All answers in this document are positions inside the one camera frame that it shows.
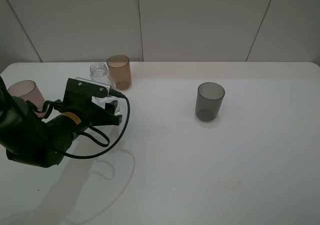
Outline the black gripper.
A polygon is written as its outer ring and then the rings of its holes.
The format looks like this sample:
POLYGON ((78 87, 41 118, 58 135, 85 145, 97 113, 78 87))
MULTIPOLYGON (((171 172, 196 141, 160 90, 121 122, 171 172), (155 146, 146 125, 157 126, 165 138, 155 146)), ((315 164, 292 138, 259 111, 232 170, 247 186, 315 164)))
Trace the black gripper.
POLYGON ((47 100, 46 109, 47 117, 53 110, 59 112, 59 115, 46 123, 47 137, 74 137, 87 129, 89 123, 93 126, 119 126, 122 123, 122 115, 117 115, 117 100, 105 102, 104 108, 93 102, 64 107, 61 100, 47 100))

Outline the dark green robot arm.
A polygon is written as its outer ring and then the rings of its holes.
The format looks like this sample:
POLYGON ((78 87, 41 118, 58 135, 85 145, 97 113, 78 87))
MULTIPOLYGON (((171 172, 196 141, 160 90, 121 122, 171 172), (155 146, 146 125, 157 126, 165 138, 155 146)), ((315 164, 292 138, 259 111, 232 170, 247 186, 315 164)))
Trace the dark green robot arm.
POLYGON ((0 144, 9 160, 36 167, 58 165, 64 157, 79 159, 67 153, 78 136, 85 136, 109 151, 114 147, 98 126, 119 126, 122 116, 116 114, 118 102, 104 107, 93 97, 125 96, 111 86, 83 78, 69 78, 62 100, 47 100, 37 109, 30 100, 10 95, 0 83, 0 144))

